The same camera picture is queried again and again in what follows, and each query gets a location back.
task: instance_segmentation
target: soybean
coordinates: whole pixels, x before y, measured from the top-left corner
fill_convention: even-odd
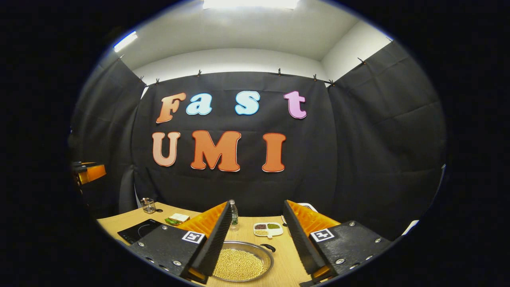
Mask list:
[[[254,233],[256,235],[268,235],[269,234],[266,230],[255,230]]]
[[[235,249],[222,249],[213,276],[226,280],[249,280],[262,273],[262,261],[255,255]]]

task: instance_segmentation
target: table surface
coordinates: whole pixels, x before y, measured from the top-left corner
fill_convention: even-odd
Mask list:
[[[122,213],[113,217],[98,219],[97,221],[102,227],[109,233],[113,238],[124,242],[129,245],[119,234],[118,231],[130,228],[137,225],[145,220],[153,219],[163,224],[165,218],[171,216],[174,213],[181,213],[190,216],[191,218],[200,214],[200,212],[185,210],[173,206],[169,206],[163,203],[156,203],[156,208],[162,209],[163,212],[154,212],[152,214],[145,213],[141,208]],[[311,277],[304,270],[299,255],[297,254],[296,247],[290,237],[287,227],[283,227],[284,232],[282,235],[273,236],[269,239],[267,237],[256,236],[253,233],[253,225],[258,222],[277,222],[282,224],[282,218],[280,216],[273,217],[239,217],[239,223],[236,225],[236,229],[229,229],[225,240],[237,240],[253,243],[260,245],[267,243],[276,248],[276,252],[271,254],[274,258],[273,268],[261,278],[248,281],[248,282],[229,282],[217,279],[215,277],[209,277],[207,285],[192,281],[195,284],[199,284],[207,287],[216,286],[299,286],[301,282],[310,281]]]

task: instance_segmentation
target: metal bowl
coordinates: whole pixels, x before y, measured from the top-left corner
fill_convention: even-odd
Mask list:
[[[223,242],[222,249],[235,249],[235,250],[249,252],[249,253],[255,255],[258,259],[260,259],[262,261],[262,272],[260,273],[259,276],[252,278],[252,279],[248,279],[248,280],[228,280],[228,279],[223,279],[223,278],[214,276],[215,278],[218,278],[218,279],[221,279],[224,281],[230,281],[230,282],[253,281],[253,280],[257,280],[260,277],[264,276],[273,267],[273,263],[274,263],[273,255],[271,255],[271,253],[269,253],[269,251],[264,249],[264,247],[262,247],[262,246],[258,246],[258,245],[248,243],[248,242],[243,242],[243,241],[225,241],[225,242]]]

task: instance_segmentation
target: glass cup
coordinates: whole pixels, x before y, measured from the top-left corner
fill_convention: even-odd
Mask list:
[[[154,199],[142,198],[142,200],[140,200],[140,203],[142,204],[142,209],[145,213],[151,214],[156,211],[156,205],[154,203]]]

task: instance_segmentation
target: pink letter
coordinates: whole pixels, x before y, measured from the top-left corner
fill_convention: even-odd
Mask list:
[[[304,97],[300,97],[297,91],[290,92],[284,95],[284,98],[289,100],[289,113],[295,118],[304,118],[307,112],[302,111],[300,103],[304,103]]]

